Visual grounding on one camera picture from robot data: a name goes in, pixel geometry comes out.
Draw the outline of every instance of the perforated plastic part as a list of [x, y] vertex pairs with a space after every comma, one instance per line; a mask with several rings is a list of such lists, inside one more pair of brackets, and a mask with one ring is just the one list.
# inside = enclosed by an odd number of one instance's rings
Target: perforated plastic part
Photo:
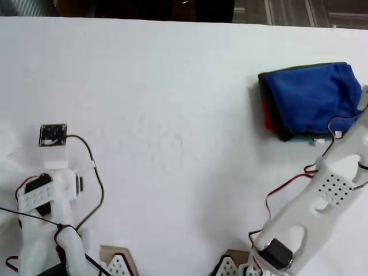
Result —
[[19, 197], [19, 210], [23, 213], [28, 213], [30, 210], [35, 209], [54, 198], [54, 185], [53, 183], [46, 184], [36, 190], [23, 194]]
[[237, 276], [238, 269], [230, 257], [225, 257], [221, 262], [216, 276]]
[[[254, 266], [249, 266], [247, 268], [247, 271], [245, 273], [246, 276], [258, 276], [260, 275], [260, 271], [259, 269], [257, 269], [256, 267]], [[272, 274], [270, 271], [264, 271], [263, 272], [263, 276], [273, 276], [274, 274]]]
[[256, 269], [254, 266], [250, 266], [247, 268], [246, 276], [258, 276], [260, 271]]
[[131, 276], [127, 264], [121, 255], [114, 256], [108, 265], [107, 271], [110, 272], [112, 276]]
[[325, 176], [325, 181], [317, 189], [321, 197], [324, 197], [330, 205], [338, 206], [349, 198], [354, 187], [351, 181], [335, 174], [329, 174]]

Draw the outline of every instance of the white surface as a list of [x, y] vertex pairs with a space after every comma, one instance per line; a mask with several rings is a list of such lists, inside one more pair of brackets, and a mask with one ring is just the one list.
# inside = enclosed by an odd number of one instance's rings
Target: white surface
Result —
[[[325, 149], [264, 130], [257, 74], [347, 61], [368, 83], [364, 30], [0, 18], [0, 37], [0, 118], [35, 167], [40, 124], [85, 137], [106, 186], [86, 225], [101, 244], [128, 247], [143, 276], [208, 275], [226, 249], [248, 249], [267, 192]], [[89, 158], [67, 144], [73, 166]], [[272, 198], [273, 213], [306, 182]], [[92, 171], [85, 191], [78, 220], [99, 199]], [[366, 196], [300, 276], [366, 271]], [[17, 253], [14, 233], [1, 237], [1, 259]]]

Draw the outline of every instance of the white 3d-printed robot part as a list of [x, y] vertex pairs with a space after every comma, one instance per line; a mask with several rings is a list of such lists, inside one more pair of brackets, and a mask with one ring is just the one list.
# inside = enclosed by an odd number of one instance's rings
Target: white 3d-printed robot part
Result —
[[115, 255], [106, 269], [112, 276], [132, 276], [121, 255]]
[[238, 269], [230, 257], [225, 257], [217, 270], [216, 276], [237, 276]]

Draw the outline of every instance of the wire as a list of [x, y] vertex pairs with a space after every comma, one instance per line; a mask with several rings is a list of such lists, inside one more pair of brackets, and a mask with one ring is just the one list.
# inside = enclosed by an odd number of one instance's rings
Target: wire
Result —
[[[332, 129], [331, 129], [331, 124], [332, 124], [332, 122], [333, 122], [334, 120], [354, 120], [354, 119], [359, 118], [361, 114], [362, 114], [362, 113], [359, 113], [358, 115], [355, 115], [355, 116], [353, 116], [353, 117], [341, 117], [341, 116], [335, 116], [335, 117], [332, 117], [332, 118], [331, 118], [331, 120], [330, 120], [330, 121], [328, 122], [328, 124], [327, 124], [327, 129], [328, 129], [328, 132], [331, 134], [331, 138], [332, 138], [332, 140], [331, 140], [331, 143], [328, 145], [327, 149], [323, 152], [322, 156], [325, 156], [325, 155], [326, 155], [326, 153], [329, 151], [329, 149], [332, 147], [332, 145], [335, 143], [335, 141], [336, 141], [336, 140], [338, 140], [338, 139], [342, 139], [342, 137], [341, 137], [341, 138], [336, 138], [336, 136], [335, 136], [334, 132], [333, 132], [333, 131], [332, 131]], [[306, 174], [315, 174], [315, 173], [317, 173], [317, 172], [318, 172], [318, 170], [308, 170], [309, 168], [311, 168], [311, 167], [313, 167], [313, 166], [315, 166], [315, 165], [316, 165], [316, 163], [314, 162], [313, 164], [310, 164], [310, 165], [305, 166], [305, 167], [304, 167], [304, 173], [306, 173]]]
[[[68, 228], [68, 227], [71, 227], [78, 235], [79, 235], [79, 233], [78, 233], [78, 230], [75, 228], [75, 227], [73, 227], [72, 225], [70, 225], [70, 224], [61, 224], [61, 223], [55, 223], [55, 222], [53, 222], [53, 221], [51, 221], [51, 220], [46, 220], [46, 219], [44, 219], [44, 218], [42, 218], [42, 217], [36, 217], [36, 216], [32, 216], [31, 214], [26, 214], [26, 213], [21, 213], [21, 212], [17, 212], [17, 211], [13, 211], [13, 210], [9, 210], [9, 209], [6, 209], [6, 208], [3, 208], [3, 207], [0, 207], [0, 210], [3, 210], [3, 211], [6, 211], [6, 212], [10, 212], [10, 213], [13, 213], [13, 214], [19, 214], [19, 215], [22, 215], [22, 216], [26, 216], [26, 217], [32, 217], [32, 218], [34, 218], [34, 219], [38, 219], [38, 220], [43, 220], [43, 221], [45, 221], [45, 222], [47, 222], [47, 223], [51, 223], [51, 224], [53, 224], [53, 225], [56, 225], [57, 226], [57, 231], [56, 231], [56, 233], [54, 234], [54, 236], [53, 236], [53, 239], [54, 239], [54, 241], [55, 241], [55, 243], [56, 243], [56, 245], [58, 246], [58, 247], [60, 247], [61, 249], [63, 249], [60, 245], [59, 245], [59, 243], [58, 243], [58, 241], [57, 241], [57, 238], [58, 238], [58, 235], [61, 233], [61, 231], [63, 230], [63, 229], [65, 229], [65, 228]], [[85, 254], [85, 257], [86, 257], [86, 259], [92, 264], [92, 265], [94, 265], [99, 271], [101, 271], [101, 272], [103, 272], [105, 275], [107, 275], [107, 276], [111, 276], [111, 274], [109, 274], [102, 266], [100, 266], [94, 259], [92, 259], [90, 256], [88, 256], [87, 254]], [[5, 264], [6, 264], [6, 266], [8, 267], [8, 268], [10, 268], [10, 269], [12, 269], [13, 271], [15, 271], [15, 272], [18, 272], [18, 268], [16, 268], [15, 266], [13, 266], [11, 263], [9, 263], [9, 260], [12, 260], [12, 259], [18, 259], [19, 257], [18, 256], [10, 256], [10, 257], [8, 257], [6, 260], [5, 260]]]
[[18, 272], [18, 268], [16, 268], [11, 263], [9, 263], [10, 260], [17, 260], [18, 258], [19, 258], [19, 256], [10, 256], [10, 257], [7, 257], [6, 260], [5, 260], [5, 265], [8, 268], [10, 268], [11, 270], [13, 270], [14, 272]]
[[104, 189], [104, 185], [102, 184], [102, 181], [99, 177], [99, 174], [98, 174], [98, 170], [97, 170], [97, 165], [96, 165], [96, 162], [93, 158], [93, 154], [92, 154], [92, 150], [90, 148], [90, 146], [88, 145], [88, 143], [86, 142], [85, 139], [83, 139], [82, 137], [78, 136], [78, 135], [67, 135], [67, 138], [69, 137], [74, 137], [74, 138], [77, 138], [79, 139], [80, 141], [82, 141], [82, 143], [86, 146], [87, 150], [88, 150], [88, 153], [91, 157], [91, 160], [94, 162], [95, 166], [94, 166], [94, 172], [96, 174], [96, 177], [97, 177], [97, 181], [98, 181], [98, 184], [101, 188], [101, 200], [99, 202], [99, 204], [76, 226], [76, 230], [79, 230], [80, 227], [101, 207], [102, 203], [104, 202], [104, 198], [105, 198], [105, 189]]
[[51, 224], [56, 225], [56, 226], [59, 225], [58, 223], [55, 223], [55, 222], [53, 222], [51, 220], [47, 220], [47, 219], [45, 219], [43, 217], [37, 217], [37, 216], [33, 216], [31, 214], [21, 213], [21, 212], [9, 210], [9, 209], [3, 208], [3, 207], [0, 207], [0, 210], [6, 211], [6, 212], [9, 212], [9, 213], [13, 213], [13, 214], [19, 214], [21, 216], [33, 217], [34, 219], [42, 220], [42, 221], [45, 221], [46, 223], [51, 223]]
[[266, 199], [265, 199], [264, 202], [266, 204], [267, 211], [269, 212], [269, 220], [272, 219], [271, 210], [270, 210], [269, 202], [268, 202], [269, 197], [271, 195], [277, 193], [278, 191], [282, 190], [283, 188], [285, 188], [287, 185], [289, 185], [290, 183], [292, 183], [294, 180], [298, 179], [299, 177], [313, 178], [313, 176], [309, 175], [309, 174], [298, 174], [295, 177], [291, 178], [290, 180], [286, 181], [284, 184], [282, 184], [279, 187], [277, 187], [276, 189], [274, 189], [273, 191], [269, 192], [269, 194], [266, 196]]
[[[300, 177], [308, 177], [308, 178], [313, 178], [313, 175], [310, 175], [310, 174], [298, 174], [296, 175], [295, 177], [289, 179], [288, 181], [286, 181], [284, 184], [278, 186], [276, 189], [272, 190], [271, 192], [268, 193], [268, 195], [266, 196], [265, 200], [264, 200], [264, 203], [265, 203], [265, 206], [267, 208], [267, 211], [269, 213], [269, 219], [267, 220], [267, 222], [269, 222], [271, 219], [272, 219], [272, 214], [271, 214], [271, 209], [269, 207], [269, 203], [268, 203], [268, 199], [270, 196], [272, 196], [273, 194], [281, 191], [283, 188], [285, 188], [287, 185], [289, 185], [290, 183], [292, 183], [293, 181], [295, 181], [296, 179], [300, 178]], [[263, 231], [263, 228], [260, 229], [260, 230], [256, 230], [256, 231], [252, 231], [252, 232], [249, 232], [248, 233], [248, 237], [249, 237], [249, 240], [251, 241], [251, 244], [252, 244], [252, 248], [255, 248], [257, 251], [260, 251], [260, 249], [258, 249], [255, 244], [254, 244], [254, 240], [252, 238], [253, 235], [257, 234], [257, 233], [260, 233]]]
[[259, 273], [259, 276], [262, 276], [263, 275], [263, 270], [262, 268], [260, 267], [259, 263], [257, 262], [257, 260], [254, 258], [253, 256], [253, 261], [255, 262], [255, 264], [258, 266], [259, 270], [260, 270], [260, 273]]
[[[75, 227], [73, 227], [72, 225], [70, 225], [70, 224], [67, 224], [67, 225], [64, 225], [64, 224], [59, 224], [58, 226], [57, 226], [57, 231], [56, 231], [56, 233], [54, 234], [54, 236], [53, 236], [53, 240], [55, 241], [55, 243], [56, 243], [56, 245], [59, 247], [59, 248], [61, 248], [61, 249], [63, 249], [60, 245], [59, 245], [59, 243], [58, 243], [58, 236], [60, 235], [60, 233], [61, 233], [61, 231], [62, 230], [64, 230], [65, 228], [68, 228], [68, 227], [70, 227], [70, 228], [72, 228], [79, 236], [80, 236], [80, 234], [78, 233], [78, 230], [75, 228]], [[99, 273], [104, 273], [105, 275], [107, 275], [107, 276], [111, 276], [111, 274], [107, 271], [107, 270], [105, 270], [102, 266], [100, 266], [94, 259], [92, 259], [90, 256], [88, 256], [87, 254], [85, 254], [85, 257], [86, 257], [86, 259], [94, 266], [94, 267], [96, 267], [98, 270], [99, 270]]]
[[18, 191], [32, 178], [37, 177], [36, 175], [32, 175], [31, 177], [27, 178], [26, 180], [24, 180], [17, 188], [16, 190], [16, 200], [18, 201]]

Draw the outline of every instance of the hole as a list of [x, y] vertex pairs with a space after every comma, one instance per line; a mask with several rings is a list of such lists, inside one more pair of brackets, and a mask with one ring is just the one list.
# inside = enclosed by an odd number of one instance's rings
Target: hole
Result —
[[319, 197], [316, 198], [312, 206], [316, 211], [323, 211], [328, 206], [328, 201], [325, 198]]

